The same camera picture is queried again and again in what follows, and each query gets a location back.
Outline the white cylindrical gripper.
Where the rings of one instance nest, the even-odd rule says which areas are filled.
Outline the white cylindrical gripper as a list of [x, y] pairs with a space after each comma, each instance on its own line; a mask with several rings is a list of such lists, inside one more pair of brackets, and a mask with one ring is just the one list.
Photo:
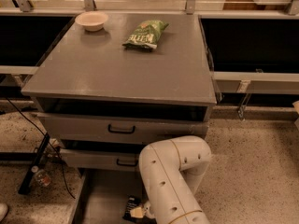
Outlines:
[[135, 207], [130, 210], [131, 217], [134, 218], [143, 218], [144, 216], [149, 219], [155, 219], [155, 215], [151, 204], [149, 201], [146, 201], [142, 206]]

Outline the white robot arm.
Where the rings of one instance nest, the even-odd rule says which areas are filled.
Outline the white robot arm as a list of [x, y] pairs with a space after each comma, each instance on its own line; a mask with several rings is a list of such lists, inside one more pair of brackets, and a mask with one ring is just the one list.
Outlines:
[[139, 155], [139, 171], [148, 200], [130, 210], [157, 224], [210, 224], [195, 200], [211, 161], [211, 149], [197, 136], [151, 143]]

